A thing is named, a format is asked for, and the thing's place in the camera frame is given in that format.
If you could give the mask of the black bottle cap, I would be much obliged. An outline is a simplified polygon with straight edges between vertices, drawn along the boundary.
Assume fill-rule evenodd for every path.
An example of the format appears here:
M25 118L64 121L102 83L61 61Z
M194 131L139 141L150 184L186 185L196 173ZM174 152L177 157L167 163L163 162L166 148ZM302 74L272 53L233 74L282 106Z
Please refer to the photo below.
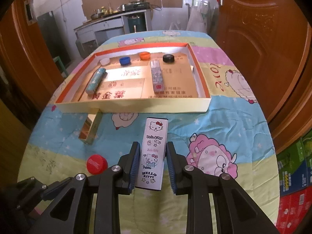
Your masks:
M164 54L162 59L165 63L174 63L175 56L173 54Z

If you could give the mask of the orange bottle cap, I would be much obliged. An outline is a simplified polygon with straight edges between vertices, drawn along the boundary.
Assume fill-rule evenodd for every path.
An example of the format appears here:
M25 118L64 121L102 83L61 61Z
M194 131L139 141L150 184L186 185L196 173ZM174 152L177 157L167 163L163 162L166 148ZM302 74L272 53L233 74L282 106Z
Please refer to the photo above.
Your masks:
M140 52L139 53L140 60L149 60L151 58L151 54L149 52Z

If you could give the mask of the white bottle cap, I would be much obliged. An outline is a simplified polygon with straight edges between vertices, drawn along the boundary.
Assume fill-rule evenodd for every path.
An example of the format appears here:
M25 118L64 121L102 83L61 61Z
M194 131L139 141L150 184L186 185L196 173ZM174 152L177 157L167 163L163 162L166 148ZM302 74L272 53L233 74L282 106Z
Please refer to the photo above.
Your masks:
M101 59L99 62L100 62L100 64L101 64L102 66L109 65L109 63L110 63L110 58L103 58L103 59Z

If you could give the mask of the white Hello Kitty box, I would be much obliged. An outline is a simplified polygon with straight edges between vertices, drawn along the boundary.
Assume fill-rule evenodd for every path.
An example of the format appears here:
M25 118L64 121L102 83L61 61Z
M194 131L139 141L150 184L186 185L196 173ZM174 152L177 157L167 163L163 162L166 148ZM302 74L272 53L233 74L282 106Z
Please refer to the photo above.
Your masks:
M168 120L147 118L135 186L160 191L164 170Z

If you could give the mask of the brown wooden door frame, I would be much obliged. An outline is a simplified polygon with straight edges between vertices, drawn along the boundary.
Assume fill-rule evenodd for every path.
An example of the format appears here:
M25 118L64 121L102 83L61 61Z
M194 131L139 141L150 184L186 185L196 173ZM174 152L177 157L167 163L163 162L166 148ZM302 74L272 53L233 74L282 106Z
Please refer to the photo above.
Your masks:
M1 19L1 67L35 110L44 110L63 77L36 20L28 19L32 0L14 0Z

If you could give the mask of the white kitchen counter cabinet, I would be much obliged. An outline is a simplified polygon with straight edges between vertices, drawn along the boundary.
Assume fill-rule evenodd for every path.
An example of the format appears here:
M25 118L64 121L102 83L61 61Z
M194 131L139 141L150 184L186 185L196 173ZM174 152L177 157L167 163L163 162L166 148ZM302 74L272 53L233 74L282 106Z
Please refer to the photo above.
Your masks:
M93 52L108 39L124 34L130 34L129 20L142 16L146 31L152 30L152 10L139 10L97 19L82 25L74 32L85 52Z

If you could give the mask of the red cardboard box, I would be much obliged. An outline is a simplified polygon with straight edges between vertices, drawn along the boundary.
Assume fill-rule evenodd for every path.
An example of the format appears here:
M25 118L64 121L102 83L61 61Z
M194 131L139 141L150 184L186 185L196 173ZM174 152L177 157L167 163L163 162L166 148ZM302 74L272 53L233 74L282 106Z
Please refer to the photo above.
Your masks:
M298 191L280 198L276 228L280 233L293 233L311 206L311 194Z

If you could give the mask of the white woven sack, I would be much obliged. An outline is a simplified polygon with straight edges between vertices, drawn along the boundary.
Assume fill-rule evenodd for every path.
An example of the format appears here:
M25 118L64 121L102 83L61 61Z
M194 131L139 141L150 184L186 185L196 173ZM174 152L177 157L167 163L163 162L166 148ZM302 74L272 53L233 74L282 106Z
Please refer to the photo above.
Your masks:
M198 6L192 6L186 30L207 33L208 11L209 3L206 2L200 2Z

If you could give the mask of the teal patterned rectangular box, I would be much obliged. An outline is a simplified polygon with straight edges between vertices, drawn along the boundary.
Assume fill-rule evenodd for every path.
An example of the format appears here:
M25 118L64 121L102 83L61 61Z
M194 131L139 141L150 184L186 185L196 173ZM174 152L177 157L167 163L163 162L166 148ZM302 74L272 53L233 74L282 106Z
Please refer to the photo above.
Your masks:
M100 82L102 81L102 79L105 77L106 74L106 69L105 68L99 68L94 75L91 77L85 92L88 95L92 95L96 92Z

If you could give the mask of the green cardboard box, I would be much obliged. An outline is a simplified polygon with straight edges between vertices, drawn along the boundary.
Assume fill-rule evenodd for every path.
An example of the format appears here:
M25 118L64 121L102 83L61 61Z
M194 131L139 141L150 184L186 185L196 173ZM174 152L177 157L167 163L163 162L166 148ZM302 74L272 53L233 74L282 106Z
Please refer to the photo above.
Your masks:
M311 185L311 132L277 155L280 195Z

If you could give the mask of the clear patterned rectangular box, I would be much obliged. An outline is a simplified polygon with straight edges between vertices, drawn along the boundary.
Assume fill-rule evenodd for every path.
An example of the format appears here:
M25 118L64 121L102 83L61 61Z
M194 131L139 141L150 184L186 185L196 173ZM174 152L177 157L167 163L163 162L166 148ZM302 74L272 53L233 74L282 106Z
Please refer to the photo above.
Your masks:
M160 61L158 59L151 61L151 74L152 74L153 91L154 92L164 91L164 81Z

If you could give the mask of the red bottle cap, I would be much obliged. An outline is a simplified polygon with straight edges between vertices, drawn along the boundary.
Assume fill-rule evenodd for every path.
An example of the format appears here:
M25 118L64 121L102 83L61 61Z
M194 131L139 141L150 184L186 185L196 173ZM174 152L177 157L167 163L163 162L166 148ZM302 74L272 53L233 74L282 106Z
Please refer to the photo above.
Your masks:
M91 155L86 163L87 171L92 175L103 173L108 168L108 162L99 154Z

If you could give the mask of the blue bottle cap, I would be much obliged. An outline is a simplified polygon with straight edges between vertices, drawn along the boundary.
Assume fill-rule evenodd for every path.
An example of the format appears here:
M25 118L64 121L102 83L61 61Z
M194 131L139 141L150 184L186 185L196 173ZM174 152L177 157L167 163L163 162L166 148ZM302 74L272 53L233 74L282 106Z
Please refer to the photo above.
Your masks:
M121 64L121 66L127 66L131 63L131 58L129 56L126 56L126 57L121 57L119 59L119 62Z

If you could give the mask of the brown wooden door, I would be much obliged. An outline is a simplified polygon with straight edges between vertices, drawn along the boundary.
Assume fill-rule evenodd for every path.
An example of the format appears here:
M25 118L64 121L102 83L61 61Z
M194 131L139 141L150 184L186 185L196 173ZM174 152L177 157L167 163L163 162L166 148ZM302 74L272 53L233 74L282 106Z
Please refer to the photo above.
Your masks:
M311 30L294 0L220 0L217 44L273 120L306 62Z

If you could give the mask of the black gas stove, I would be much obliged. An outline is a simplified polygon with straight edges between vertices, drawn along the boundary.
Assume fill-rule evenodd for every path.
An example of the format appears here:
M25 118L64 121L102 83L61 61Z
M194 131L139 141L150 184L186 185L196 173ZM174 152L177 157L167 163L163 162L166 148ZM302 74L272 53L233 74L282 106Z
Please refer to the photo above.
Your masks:
M150 3L146 0L137 0L127 4L121 5L122 12L136 11L136 10L147 10L150 8Z

